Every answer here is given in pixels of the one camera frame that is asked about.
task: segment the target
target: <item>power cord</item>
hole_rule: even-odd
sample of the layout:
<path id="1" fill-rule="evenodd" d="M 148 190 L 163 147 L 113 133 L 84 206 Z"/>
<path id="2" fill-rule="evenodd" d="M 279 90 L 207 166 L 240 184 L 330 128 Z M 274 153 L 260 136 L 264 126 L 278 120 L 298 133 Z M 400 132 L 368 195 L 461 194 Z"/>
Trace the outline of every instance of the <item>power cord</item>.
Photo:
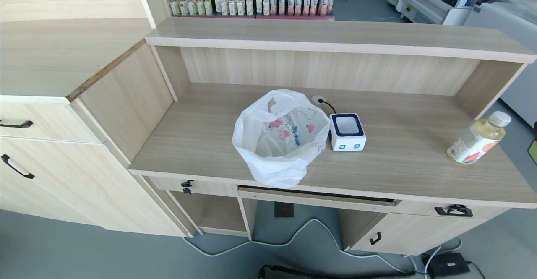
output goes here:
<path id="1" fill-rule="evenodd" d="M 406 272 L 406 271 L 403 271 L 395 266 L 393 266 L 391 263 L 389 263 L 386 259 L 382 258 L 381 256 L 377 255 L 377 254 L 370 254 L 370 255 L 353 255 L 353 254 L 350 254 L 350 253 L 347 253 L 347 252 L 344 252 L 343 250 L 341 250 L 339 247 L 338 247 L 338 244 L 337 244 L 337 241 L 336 241 L 336 238 L 334 237 L 334 234 L 332 234 L 332 232 L 330 231 L 330 229 L 328 229 L 328 226 L 326 226 L 326 224 L 324 224 L 323 222 L 321 222 L 319 219 L 317 218 L 312 218 L 310 220 L 308 220 L 306 223 L 304 223 L 300 229 L 298 229 L 294 234 L 293 234 L 293 237 L 291 237 L 291 239 L 289 239 L 288 242 L 286 243 L 280 243 L 280 244 L 274 244 L 274 243 L 266 243 L 266 242 L 261 242 L 261 241 L 246 241 L 246 242 L 243 242 L 239 245 L 236 245 L 228 250 L 224 250 L 222 252 L 218 252 L 218 253 L 215 253 L 215 254 L 209 254 L 207 252 L 204 252 L 203 250 L 201 250 L 200 248 L 198 248 L 194 243 L 191 243 L 190 241 L 188 241 L 188 239 L 186 239 L 185 237 L 183 237 L 183 240 L 188 243 L 189 245 L 191 245 L 194 249 L 196 249 L 198 252 L 200 252 L 201 254 L 204 254 L 205 256 L 209 256 L 209 257 L 216 257 L 216 256 L 220 256 L 220 255 L 223 255 L 223 254 L 226 254 L 228 252 L 231 252 L 232 250 L 235 250 L 236 248 L 240 248 L 244 245 L 247 245 L 249 243 L 256 243 L 256 244 L 259 244 L 259 245 L 265 245 L 265 246 L 274 246 L 274 247 L 283 247 L 283 246 L 287 246 L 289 245 L 291 242 L 293 242 L 293 240 L 295 239 L 295 237 L 297 236 L 297 234 L 305 228 L 305 226 L 307 226 L 308 224 L 310 224 L 311 222 L 319 222 L 327 231 L 328 233 L 330 233 L 330 236 L 332 237 L 333 241 L 334 241 L 334 244 L 336 245 L 337 249 L 342 253 L 342 254 L 345 254 L 347 256 L 351 256 L 351 257 L 355 257 L 355 258 L 373 258 L 373 257 L 376 257 L 376 258 L 379 258 L 380 260 L 382 260 L 384 263 L 386 263 L 389 267 L 393 268 L 394 270 L 398 271 L 399 273 L 404 273 L 404 274 L 407 274 L 409 272 Z"/>
<path id="2" fill-rule="evenodd" d="M 321 103 L 321 104 L 326 104 L 326 105 L 330 106 L 330 108 L 332 108 L 332 110 L 334 111 L 334 113 L 337 113 L 337 112 L 336 112 L 336 109 L 334 109 L 334 107 L 333 107 L 332 105 L 330 105 L 330 103 L 328 103 L 328 102 L 325 101 L 324 99 L 318 99 L 317 101 L 318 101 L 319 103 Z"/>
<path id="3" fill-rule="evenodd" d="M 467 263 L 468 265 L 472 264 L 472 265 L 477 269 L 477 271 L 481 274 L 481 277 L 483 277 L 483 279 L 487 279 L 487 278 L 485 277 L 485 275 L 483 275 L 483 273 L 481 272 L 481 269 L 479 269 L 479 267 L 477 266 L 477 264 L 475 264 L 474 262 L 468 261 L 468 260 L 466 260 L 466 263 Z"/>

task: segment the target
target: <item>bottle cap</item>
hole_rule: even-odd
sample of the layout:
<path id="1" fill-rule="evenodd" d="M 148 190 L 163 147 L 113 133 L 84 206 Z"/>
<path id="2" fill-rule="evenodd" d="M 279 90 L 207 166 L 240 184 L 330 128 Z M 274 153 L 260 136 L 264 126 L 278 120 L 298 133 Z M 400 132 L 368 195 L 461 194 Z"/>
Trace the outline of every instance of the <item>bottle cap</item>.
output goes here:
<path id="1" fill-rule="evenodd" d="M 489 122 L 494 126 L 505 127 L 511 122 L 511 117 L 502 111 L 495 111 L 490 117 Z"/>

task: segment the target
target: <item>black drawer handle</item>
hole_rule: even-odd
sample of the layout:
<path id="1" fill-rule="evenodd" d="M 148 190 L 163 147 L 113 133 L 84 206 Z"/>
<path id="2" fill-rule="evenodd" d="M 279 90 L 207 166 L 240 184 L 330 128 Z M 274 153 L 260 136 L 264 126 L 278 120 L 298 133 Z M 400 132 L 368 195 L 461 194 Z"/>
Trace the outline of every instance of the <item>black drawer handle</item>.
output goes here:
<path id="1" fill-rule="evenodd" d="M 447 207 L 447 210 L 437 206 L 435 208 L 436 212 L 441 216 L 455 216 L 455 217 L 473 217 L 474 214 L 472 213 L 472 209 L 466 208 L 464 205 L 461 204 L 452 204 L 449 207 Z"/>
<path id="2" fill-rule="evenodd" d="M 17 170 L 17 168 L 9 164 L 9 156 L 7 154 L 2 155 L 2 161 L 5 162 L 5 164 L 7 164 L 11 169 L 15 170 L 18 174 L 21 174 L 25 178 L 29 178 L 32 180 L 35 177 L 35 175 L 32 173 L 24 175 L 21 171 Z"/>
<path id="3" fill-rule="evenodd" d="M 33 122 L 31 120 L 27 120 L 22 124 L 19 125 L 6 125 L 6 124 L 0 124 L 0 127 L 9 127 L 9 128 L 29 128 L 33 125 Z"/>
<path id="4" fill-rule="evenodd" d="M 382 233 L 377 232 L 376 233 L 376 240 L 373 240 L 372 238 L 370 238 L 370 243 L 371 243 L 372 246 L 374 246 L 375 243 L 378 243 L 381 239 L 382 239 Z"/>
<path id="5" fill-rule="evenodd" d="M 192 187 L 192 184 L 190 182 L 191 181 L 182 182 L 181 187 L 183 187 L 183 188 Z"/>

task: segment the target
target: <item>bottle label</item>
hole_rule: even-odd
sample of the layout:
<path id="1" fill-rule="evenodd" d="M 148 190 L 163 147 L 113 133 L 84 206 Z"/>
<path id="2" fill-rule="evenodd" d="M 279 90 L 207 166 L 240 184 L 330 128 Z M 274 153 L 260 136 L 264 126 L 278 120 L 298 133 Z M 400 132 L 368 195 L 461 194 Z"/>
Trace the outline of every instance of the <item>bottle label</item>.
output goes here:
<path id="1" fill-rule="evenodd" d="M 449 153 L 454 160 L 463 164 L 473 164 L 499 141 L 487 139 L 479 135 L 476 128 L 470 129 L 450 148 Z"/>

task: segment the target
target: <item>white plastic bag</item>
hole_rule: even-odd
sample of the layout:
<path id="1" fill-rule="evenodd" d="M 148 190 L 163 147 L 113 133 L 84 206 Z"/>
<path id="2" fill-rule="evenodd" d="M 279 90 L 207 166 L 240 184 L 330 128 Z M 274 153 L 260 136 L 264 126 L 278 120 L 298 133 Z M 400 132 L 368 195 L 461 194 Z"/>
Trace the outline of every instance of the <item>white plastic bag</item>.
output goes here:
<path id="1" fill-rule="evenodd" d="M 329 130 L 326 114 L 304 94 L 280 89 L 240 114 L 232 141 L 256 181 L 289 188 L 324 149 Z"/>

